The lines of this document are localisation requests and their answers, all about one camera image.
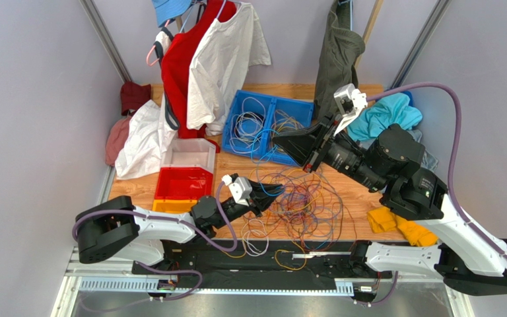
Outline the blue divided bin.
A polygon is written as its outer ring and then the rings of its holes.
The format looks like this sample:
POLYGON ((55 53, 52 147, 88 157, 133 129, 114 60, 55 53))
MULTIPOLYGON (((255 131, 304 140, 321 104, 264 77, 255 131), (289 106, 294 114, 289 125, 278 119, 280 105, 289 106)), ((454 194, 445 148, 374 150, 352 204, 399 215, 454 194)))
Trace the blue divided bin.
POLYGON ((296 163, 271 141, 272 136, 310 126, 311 102, 239 90, 222 133, 222 150, 254 162, 296 163))

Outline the olive green garment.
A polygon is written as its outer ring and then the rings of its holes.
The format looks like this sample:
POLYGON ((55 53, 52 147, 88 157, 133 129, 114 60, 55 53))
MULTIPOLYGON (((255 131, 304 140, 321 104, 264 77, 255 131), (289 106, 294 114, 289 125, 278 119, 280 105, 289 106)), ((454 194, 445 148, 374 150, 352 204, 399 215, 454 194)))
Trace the olive green garment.
POLYGON ((359 86, 355 62, 365 51, 362 36, 351 30, 348 4, 334 1, 327 14, 314 93, 313 118, 337 110, 333 95, 347 84, 359 86))

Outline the teal cloth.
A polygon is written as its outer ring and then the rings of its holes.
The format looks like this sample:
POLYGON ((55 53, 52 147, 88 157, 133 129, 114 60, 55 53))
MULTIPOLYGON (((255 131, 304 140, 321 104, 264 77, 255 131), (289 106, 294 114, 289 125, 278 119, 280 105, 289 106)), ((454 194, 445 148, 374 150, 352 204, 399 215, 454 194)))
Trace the teal cloth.
POLYGON ((349 136, 355 141, 376 138, 393 124, 411 130, 423 119, 421 111, 410 106, 411 99, 404 93, 384 97, 366 108, 348 127, 349 136))

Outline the white cloth on floor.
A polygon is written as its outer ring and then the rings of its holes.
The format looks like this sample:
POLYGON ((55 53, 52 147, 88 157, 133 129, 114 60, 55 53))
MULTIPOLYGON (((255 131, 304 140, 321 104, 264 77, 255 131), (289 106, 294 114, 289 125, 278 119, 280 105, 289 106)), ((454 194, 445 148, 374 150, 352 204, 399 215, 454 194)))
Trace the white cloth on floor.
POLYGON ((129 122, 129 135, 115 161, 117 179, 130 180, 158 172, 179 128, 166 96, 162 96, 160 104, 149 100, 141 106, 129 122))

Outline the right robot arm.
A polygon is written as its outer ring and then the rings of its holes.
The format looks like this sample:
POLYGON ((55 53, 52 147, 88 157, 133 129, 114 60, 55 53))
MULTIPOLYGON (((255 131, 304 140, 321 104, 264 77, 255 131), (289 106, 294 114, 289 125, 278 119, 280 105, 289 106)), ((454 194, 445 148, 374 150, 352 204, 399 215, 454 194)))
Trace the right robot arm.
POLYGON ((421 165, 424 145, 393 124, 368 148, 361 147, 337 118, 274 136, 306 172, 326 164, 381 192, 380 203, 395 215, 414 221, 437 236, 432 246, 388 245, 356 241, 350 261, 375 272, 402 271, 439 277, 449 288, 472 296, 507 295, 507 239, 499 239, 457 208, 450 192, 421 165))

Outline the red storage bin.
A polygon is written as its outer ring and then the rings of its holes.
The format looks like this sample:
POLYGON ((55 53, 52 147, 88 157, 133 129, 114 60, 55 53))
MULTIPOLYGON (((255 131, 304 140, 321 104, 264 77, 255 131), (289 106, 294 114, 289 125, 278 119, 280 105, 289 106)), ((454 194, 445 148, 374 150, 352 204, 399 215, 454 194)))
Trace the red storage bin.
POLYGON ((210 195, 213 173, 200 167, 162 167, 154 193, 155 199, 196 200, 210 195))

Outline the maroon cloth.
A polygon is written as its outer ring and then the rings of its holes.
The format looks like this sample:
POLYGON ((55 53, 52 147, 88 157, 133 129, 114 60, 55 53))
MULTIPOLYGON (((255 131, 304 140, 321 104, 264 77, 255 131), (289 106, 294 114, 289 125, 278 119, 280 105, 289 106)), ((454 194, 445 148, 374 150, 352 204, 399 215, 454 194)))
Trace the maroon cloth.
POLYGON ((121 115, 131 116, 133 112, 146 104, 151 96, 151 85, 138 85, 131 81, 125 82, 120 90, 121 115))

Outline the light blue jeans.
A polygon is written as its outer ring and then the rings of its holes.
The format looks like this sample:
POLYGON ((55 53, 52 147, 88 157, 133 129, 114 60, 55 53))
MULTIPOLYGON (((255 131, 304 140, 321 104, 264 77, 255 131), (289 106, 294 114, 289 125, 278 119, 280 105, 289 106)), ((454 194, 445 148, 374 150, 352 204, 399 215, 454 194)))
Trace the light blue jeans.
MULTIPOLYGON (((413 140, 421 143, 421 139, 423 138, 423 133, 419 129, 413 129, 413 130, 407 130, 407 132, 412 136, 413 140)), ((364 149, 368 149, 369 146, 374 142, 375 138, 371 138, 368 140, 358 141, 359 145, 363 147, 364 149)), ((422 157, 421 166, 423 168, 426 168, 432 172, 435 172, 438 168, 439 160, 432 155, 427 150, 424 152, 424 155, 422 157)))

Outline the red t-shirt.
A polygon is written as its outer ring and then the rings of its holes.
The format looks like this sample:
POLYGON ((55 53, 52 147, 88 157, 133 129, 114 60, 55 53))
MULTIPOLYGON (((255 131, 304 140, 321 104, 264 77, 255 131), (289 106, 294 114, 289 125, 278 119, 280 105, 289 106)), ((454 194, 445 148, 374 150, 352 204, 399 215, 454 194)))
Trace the red t-shirt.
POLYGON ((179 33, 162 59, 162 81, 167 102, 180 127, 180 139, 195 139, 205 136, 205 126, 199 129, 187 128, 187 93, 189 66, 199 43, 212 22, 220 17, 223 22, 234 16, 237 8, 233 2, 208 1, 203 16, 190 30, 179 33))

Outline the white storage bin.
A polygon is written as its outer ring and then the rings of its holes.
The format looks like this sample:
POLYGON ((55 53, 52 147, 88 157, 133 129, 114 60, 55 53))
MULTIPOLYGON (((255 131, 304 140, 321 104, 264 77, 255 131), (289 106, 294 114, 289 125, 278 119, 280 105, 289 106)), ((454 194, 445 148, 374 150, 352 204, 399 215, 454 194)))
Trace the white storage bin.
POLYGON ((206 139, 175 139, 163 156, 161 168, 202 168, 215 171, 216 147, 206 139))

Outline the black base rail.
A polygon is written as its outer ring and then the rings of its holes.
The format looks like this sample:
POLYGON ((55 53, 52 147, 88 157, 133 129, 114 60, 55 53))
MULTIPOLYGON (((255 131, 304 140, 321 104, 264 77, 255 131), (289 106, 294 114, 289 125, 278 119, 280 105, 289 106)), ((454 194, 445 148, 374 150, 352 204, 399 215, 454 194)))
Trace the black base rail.
POLYGON ((131 260, 110 258, 82 264, 77 250, 67 265, 66 277, 76 277, 80 291, 123 291, 152 297, 194 295, 292 295, 350 297, 388 292, 390 271, 374 273, 351 261, 351 241, 340 241, 323 252, 302 252, 287 240, 274 240, 258 257, 227 256, 205 245, 178 246, 158 266, 168 274, 155 274, 131 260))

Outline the yellow cloth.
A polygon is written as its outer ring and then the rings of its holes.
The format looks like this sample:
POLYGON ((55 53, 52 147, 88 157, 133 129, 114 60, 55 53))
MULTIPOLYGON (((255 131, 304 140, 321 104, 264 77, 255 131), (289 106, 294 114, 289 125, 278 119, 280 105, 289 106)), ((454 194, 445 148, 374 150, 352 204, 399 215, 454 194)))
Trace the yellow cloth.
POLYGON ((412 246, 427 247, 438 242, 438 237, 433 232, 396 215, 387 207, 367 212, 367 219, 373 233, 398 231, 412 246))

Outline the dark blue cloth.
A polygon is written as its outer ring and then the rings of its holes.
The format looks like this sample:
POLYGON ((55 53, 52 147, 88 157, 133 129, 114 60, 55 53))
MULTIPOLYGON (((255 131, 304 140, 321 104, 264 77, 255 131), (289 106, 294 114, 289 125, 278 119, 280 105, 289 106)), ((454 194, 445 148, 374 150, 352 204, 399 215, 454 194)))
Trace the dark blue cloth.
POLYGON ((397 106, 415 106, 413 94, 410 90, 401 90, 394 94, 392 98, 397 106))

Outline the yellow storage bin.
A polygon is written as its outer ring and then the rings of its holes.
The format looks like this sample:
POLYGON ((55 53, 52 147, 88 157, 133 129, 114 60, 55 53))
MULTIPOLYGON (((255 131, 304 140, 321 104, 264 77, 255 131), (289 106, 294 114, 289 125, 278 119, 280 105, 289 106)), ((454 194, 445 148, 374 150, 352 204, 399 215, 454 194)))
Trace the yellow storage bin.
POLYGON ((196 199, 155 199, 152 211, 170 214, 188 213, 196 204, 196 199))

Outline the white t-shirt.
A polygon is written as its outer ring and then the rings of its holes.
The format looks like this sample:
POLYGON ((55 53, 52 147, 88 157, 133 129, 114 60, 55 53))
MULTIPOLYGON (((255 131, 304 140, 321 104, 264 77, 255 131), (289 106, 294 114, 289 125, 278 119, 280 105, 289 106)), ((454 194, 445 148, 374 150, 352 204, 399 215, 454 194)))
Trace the white t-shirt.
POLYGON ((222 133, 249 67, 272 64, 259 16, 251 3, 239 2, 226 22, 219 20, 221 16, 215 14, 189 66, 186 127, 204 127, 207 135, 222 133))

